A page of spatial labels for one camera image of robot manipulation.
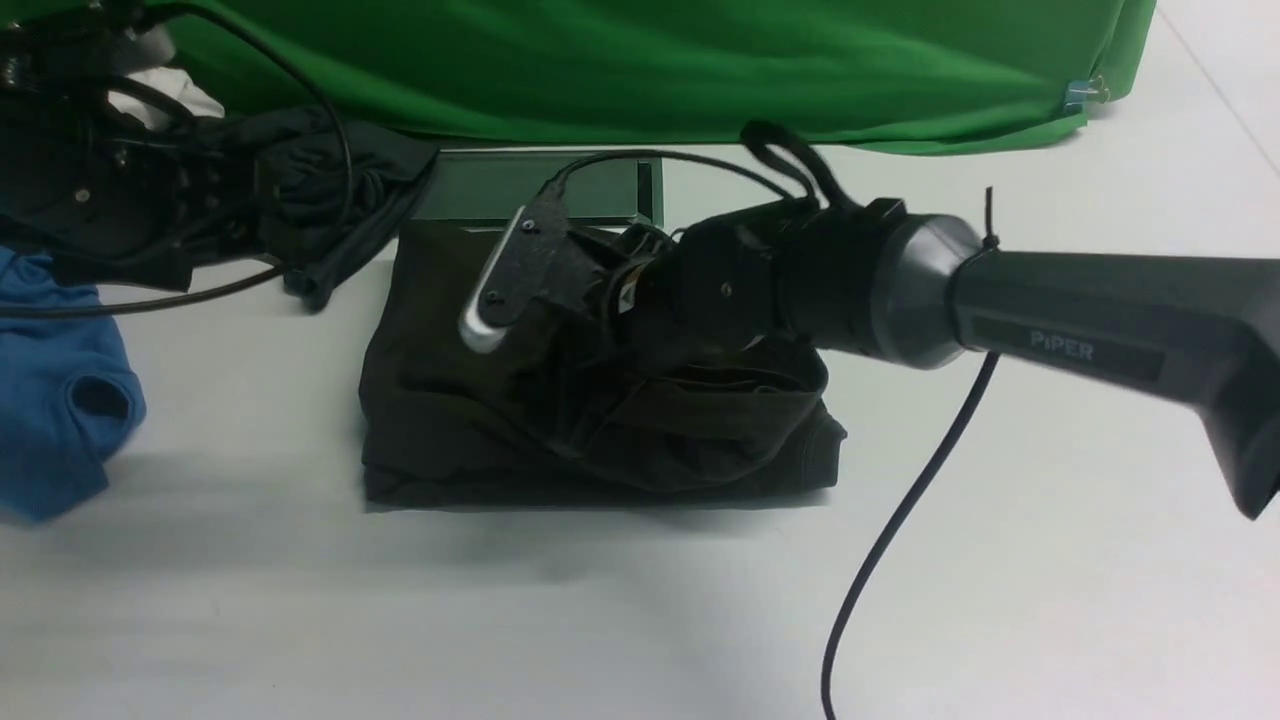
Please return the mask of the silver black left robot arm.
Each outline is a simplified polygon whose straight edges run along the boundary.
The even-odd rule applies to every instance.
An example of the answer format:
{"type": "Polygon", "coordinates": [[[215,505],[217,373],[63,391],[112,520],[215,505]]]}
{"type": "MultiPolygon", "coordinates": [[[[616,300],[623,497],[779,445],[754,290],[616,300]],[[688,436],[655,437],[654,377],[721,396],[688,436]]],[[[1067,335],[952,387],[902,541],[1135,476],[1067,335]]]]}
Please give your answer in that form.
{"type": "Polygon", "coordinates": [[[3,24],[3,247],[65,284],[184,292],[193,273],[260,260],[250,152],[170,67],[142,1],[87,1],[3,24]]]}

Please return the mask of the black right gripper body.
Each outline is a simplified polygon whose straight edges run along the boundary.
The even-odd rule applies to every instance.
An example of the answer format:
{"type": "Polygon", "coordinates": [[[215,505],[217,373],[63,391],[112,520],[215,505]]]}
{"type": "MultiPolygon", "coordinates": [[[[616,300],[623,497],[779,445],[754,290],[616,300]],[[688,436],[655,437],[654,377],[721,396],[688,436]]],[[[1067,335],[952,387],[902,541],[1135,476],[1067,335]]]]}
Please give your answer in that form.
{"type": "Polygon", "coordinates": [[[785,320],[780,288],[786,252],[824,213],[815,200],[780,200],[710,217],[618,272],[604,293],[590,365],[662,375],[762,345],[764,363],[827,375],[815,348],[785,320]]]}

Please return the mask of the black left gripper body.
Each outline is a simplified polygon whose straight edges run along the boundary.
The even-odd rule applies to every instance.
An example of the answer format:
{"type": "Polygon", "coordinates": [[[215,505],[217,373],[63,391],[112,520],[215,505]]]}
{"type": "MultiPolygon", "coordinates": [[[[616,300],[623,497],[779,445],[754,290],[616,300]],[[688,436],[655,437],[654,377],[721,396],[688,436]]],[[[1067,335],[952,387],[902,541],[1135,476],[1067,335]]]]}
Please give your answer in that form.
{"type": "Polygon", "coordinates": [[[69,284],[177,292],[200,268],[269,263],[257,163],[229,126],[182,113],[150,129],[105,94],[4,92],[3,247],[69,284]]]}

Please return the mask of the gray right robot arm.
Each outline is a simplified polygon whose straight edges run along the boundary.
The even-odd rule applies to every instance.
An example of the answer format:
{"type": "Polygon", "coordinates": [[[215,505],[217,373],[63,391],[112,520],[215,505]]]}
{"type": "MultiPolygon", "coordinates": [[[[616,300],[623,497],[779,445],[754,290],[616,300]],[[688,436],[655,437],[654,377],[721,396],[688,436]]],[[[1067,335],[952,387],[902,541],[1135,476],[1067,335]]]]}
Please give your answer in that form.
{"type": "Polygon", "coordinates": [[[1236,509],[1277,493],[1279,264],[1014,252],[900,200],[713,217],[620,272],[602,324],[666,370],[765,338],[932,370],[997,352],[1193,410],[1236,509]]]}

